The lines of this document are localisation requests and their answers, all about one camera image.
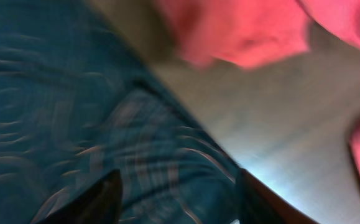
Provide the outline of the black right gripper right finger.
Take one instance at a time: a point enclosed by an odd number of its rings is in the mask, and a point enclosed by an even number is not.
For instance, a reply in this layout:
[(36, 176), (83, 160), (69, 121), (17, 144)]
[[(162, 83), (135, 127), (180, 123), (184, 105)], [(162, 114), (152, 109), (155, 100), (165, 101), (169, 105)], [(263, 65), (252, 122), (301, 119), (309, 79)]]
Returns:
[(316, 224), (245, 169), (236, 177), (240, 224)]

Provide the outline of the black shirt orange contour lines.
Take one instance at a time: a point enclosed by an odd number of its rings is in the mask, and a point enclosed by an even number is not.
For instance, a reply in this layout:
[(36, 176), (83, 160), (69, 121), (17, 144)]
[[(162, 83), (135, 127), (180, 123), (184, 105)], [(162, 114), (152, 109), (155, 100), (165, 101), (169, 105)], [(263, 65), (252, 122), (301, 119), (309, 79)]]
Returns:
[(231, 223), (237, 165), (85, 1), (0, 1), (0, 223)]

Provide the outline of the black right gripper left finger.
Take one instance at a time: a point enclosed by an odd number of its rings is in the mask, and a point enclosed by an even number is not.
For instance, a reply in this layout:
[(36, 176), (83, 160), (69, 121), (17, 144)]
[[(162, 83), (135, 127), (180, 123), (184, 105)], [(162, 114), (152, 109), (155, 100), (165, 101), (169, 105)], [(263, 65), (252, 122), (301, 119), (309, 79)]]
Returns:
[(118, 224), (122, 206), (122, 179), (114, 170), (65, 207), (39, 224)]

